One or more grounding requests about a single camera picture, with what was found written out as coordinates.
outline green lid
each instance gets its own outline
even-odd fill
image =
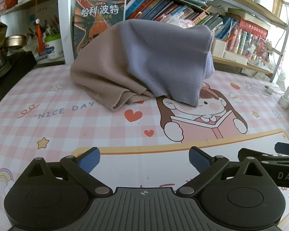
[[[50,42],[50,41],[58,40],[60,38],[61,38],[60,34],[54,34],[54,35],[45,37],[44,42]]]

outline plastic bag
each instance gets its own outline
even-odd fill
[[[179,19],[177,17],[173,17],[171,15],[164,16],[161,20],[161,22],[166,22],[172,25],[179,26],[181,28],[190,28],[195,26],[195,23],[191,20],[186,19]]]

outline yellow star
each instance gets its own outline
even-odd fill
[[[254,115],[256,118],[260,117],[260,116],[258,115],[258,113],[255,112],[255,111],[253,111],[253,115]]]
[[[42,140],[38,141],[38,149],[46,148],[47,143],[49,143],[49,140],[46,140],[46,138],[43,137]]]

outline cartoon girl print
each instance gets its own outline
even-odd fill
[[[247,123],[226,97],[203,83],[198,107],[174,101],[165,96],[156,98],[160,126],[175,142],[216,140],[246,134]]]

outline red tassel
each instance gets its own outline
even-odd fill
[[[39,43],[39,54],[43,53],[45,51],[45,44],[43,42],[43,35],[42,35],[42,31],[41,31],[41,26],[40,26],[40,20],[36,19],[36,31],[38,33],[38,43]]]

